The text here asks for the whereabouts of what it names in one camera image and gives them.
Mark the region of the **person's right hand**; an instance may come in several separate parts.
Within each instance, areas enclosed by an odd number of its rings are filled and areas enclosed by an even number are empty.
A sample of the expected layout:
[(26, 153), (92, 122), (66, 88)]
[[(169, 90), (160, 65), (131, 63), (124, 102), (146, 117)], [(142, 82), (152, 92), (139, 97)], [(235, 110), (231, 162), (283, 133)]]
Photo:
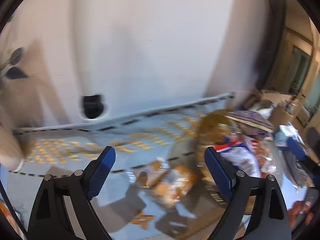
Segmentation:
[(310, 222), (312, 221), (314, 214), (310, 211), (310, 208), (304, 204), (303, 201), (296, 201), (292, 208), (288, 210), (288, 217), (289, 217), (289, 223), (290, 228), (294, 228), (297, 224), (296, 220), (298, 215), (305, 214), (305, 225), (308, 226)]

